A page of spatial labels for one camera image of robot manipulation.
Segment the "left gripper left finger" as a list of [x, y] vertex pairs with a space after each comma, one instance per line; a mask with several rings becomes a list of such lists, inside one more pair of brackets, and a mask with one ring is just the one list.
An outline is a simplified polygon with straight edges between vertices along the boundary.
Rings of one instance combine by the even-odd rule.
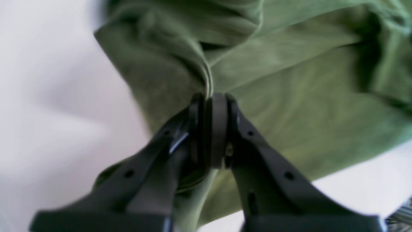
[[167, 121], [150, 142], [78, 201], [38, 212], [31, 232], [177, 232], [172, 208], [184, 177], [206, 169], [204, 96]]

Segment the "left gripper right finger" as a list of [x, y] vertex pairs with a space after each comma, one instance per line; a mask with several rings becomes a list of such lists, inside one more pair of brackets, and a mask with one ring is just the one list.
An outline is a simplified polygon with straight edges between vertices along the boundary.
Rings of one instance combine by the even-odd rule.
[[243, 232], [385, 232], [384, 220], [338, 204], [274, 150], [229, 94], [208, 98], [209, 159], [235, 177]]

